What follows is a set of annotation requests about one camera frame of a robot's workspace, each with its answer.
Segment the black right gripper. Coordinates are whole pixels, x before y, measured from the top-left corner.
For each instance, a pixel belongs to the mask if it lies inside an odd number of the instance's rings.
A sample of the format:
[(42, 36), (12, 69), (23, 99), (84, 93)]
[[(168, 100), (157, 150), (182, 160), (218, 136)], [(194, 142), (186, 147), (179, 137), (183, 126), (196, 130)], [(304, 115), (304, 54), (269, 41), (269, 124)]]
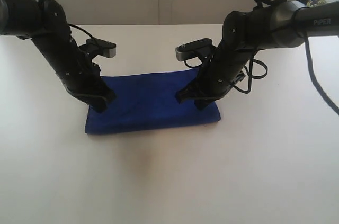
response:
[(196, 79), (175, 93), (177, 102), (182, 104), (194, 100), (195, 107), (204, 110), (235, 87), (237, 76), (251, 60), (251, 49), (232, 50), (218, 46), (199, 70)]

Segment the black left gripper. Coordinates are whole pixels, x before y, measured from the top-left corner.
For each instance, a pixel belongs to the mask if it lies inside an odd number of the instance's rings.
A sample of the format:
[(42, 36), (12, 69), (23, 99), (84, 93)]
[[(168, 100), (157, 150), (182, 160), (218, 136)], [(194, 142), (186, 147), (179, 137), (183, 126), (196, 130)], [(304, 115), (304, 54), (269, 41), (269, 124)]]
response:
[(66, 91), (74, 98), (86, 103), (95, 112), (104, 112), (116, 99), (115, 92), (100, 77), (100, 67), (92, 60), (102, 55), (103, 50), (88, 41), (78, 46), (68, 42), (61, 49), (61, 62), (56, 63), (56, 74)]

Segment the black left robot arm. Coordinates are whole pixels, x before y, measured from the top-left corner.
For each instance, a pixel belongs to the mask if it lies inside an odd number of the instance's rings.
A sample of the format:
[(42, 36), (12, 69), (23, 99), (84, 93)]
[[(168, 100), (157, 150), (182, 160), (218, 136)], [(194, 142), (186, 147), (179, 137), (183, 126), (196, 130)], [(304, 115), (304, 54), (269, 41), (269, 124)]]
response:
[(66, 91), (101, 113), (116, 94), (92, 60), (96, 56), (114, 57), (117, 45), (91, 35), (79, 46), (71, 28), (56, 0), (1, 0), (1, 35), (31, 40)]

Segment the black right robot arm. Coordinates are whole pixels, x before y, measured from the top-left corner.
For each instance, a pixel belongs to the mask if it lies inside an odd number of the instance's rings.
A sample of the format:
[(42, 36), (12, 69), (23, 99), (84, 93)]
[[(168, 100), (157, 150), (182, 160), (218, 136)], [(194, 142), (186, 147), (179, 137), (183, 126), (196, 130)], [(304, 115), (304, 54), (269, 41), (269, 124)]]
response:
[(253, 80), (255, 55), (266, 49), (309, 48), (309, 37), (338, 35), (338, 2), (307, 7), (299, 1), (251, 12), (232, 11), (222, 27), (222, 38), (214, 46), (202, 38), (178, 46), (178, 61), (198, 58), (198, 73), (175, 97), (179, 103), (194, 100), (203, 110), (223, 98), (236, 84), (248, 76)]

